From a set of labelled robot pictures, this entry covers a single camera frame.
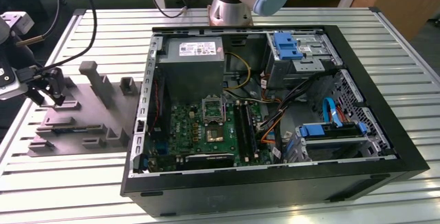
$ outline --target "blue latch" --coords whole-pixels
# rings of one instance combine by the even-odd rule
[[[299,127],[299,134],[301,134],[301,137],[306,137],[309,135],[303,126]]]
[[[303,125],[299,127],[301,137],[325,135],[321,125]]]
[[[281,60],[302,59],[302,53],[297,49],[295,39],[287,32],[273,33],[273,43]]]
[[[362,135],[366,134],[366,132],[367,132],[366,125],[362,122],[358,122],[357,126],[358,126],[358,129],[359,129],[359,132],[362,133]]]
[[[325,135],[321,125],[303,125],[310,136]]]

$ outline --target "orange wire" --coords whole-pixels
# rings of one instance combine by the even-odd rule
[[[275,120],[275,122],[271,124],[271,126],[270,126],[269,129],[267,129],[267,131],[265,132],[265,134],[263,134],[263,136],[262,136],[262,138],[261,138],[261,142],[262,142],[262,143],[263,143],[265,141],[267,141],[267,140],[266,140],[266,136],[267,136],[270,130],[273,130],[273,127],[275,126],[275,124],[281,121],[281,118],[282,118],[282,115],[281,115],[281,117]]]
[[[274,143],[273,140],[262,140],[261,143]]]
[[[266,92],[266,90],[262,89],[262,91],[261,91],[261,99],[262,99],[263,101],[270,101],[270,99],[266,99],[266,98],[265,98],[265,95],[263,95],[265,92]],[[274,102],[281,103],[281,100],[279,100],[278,98],[275,98],[275,99],[274,99]]]
[[[339,118],[342,119],[342,122],[346,122],[346,117],[345,117],[345,114],[343,114],[341,108],[339,107],[335,107],[335,111],[337,111],[337,113],[339,115]]]

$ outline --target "power cable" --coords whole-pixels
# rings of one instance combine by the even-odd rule
[[[94,43],[94,39],[95,39],[95,31],[97,31],[97,15],[95,15],[95,8],[94,8],[94,3],[93,3],[93,0],[89,0],[89,5],[90,5],[90,9],[91,9],[91,14],[93,14],[93,32],[91,32],[91,38],[90,38],[90,42],[89,42],[89,45],[86,46],[86,48],[78,53],[75,54],[74,56],[63,59],[62,61],[57,62],[57,63],[53,63],[45,67],[42,67],[39,69],[39,71],[46,71],[54,67],[58,67],[59,65],[65,64],[66,62],[70,62],[73,59],[81,57],[89,50],[90,48],[93,47],[93,43]]]

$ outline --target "sticker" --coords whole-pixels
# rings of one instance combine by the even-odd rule
[[[261,79],[261,88],[266,89],[266,85],[267,85],[267,81],[265,81],[263,79]]]
[[[281,152],[279,152],[279,150],[277,150],[275,147],[271,148],[271,154],[273,154],[278,159],[281,159]]]
[[[181,43],[178,56],[215,55],[214,42]]]
[[[310,48],[305,45],[299,46],[299,51],[311,51]]]
[[[283,133],[283,137],[282,137],[282,139],[289,139],[289,138],[291,137],[291,135],[293,135],[293,134],[291,134],[290,132],[286,131],[286,132]]]

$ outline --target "yellow wire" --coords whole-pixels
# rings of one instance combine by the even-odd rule
[[[231,56],[234,56],[237,59],[241,60],[241,62],[245,64],[246,68],[247,68],[247,77],[246,77],[246,80],[238,85],[238,86],[233,86],[233,87],[229,87],[229,88],[223,88],[225,90],[231,90],[231,89],[238,89],[241,88],[246,83],[247,81],[250,80],[250,67],[247,65],[247,63],[245,62],[245,60],[234,53],[230,53],[230,52],[226,52],[225,54],[229,54]]]

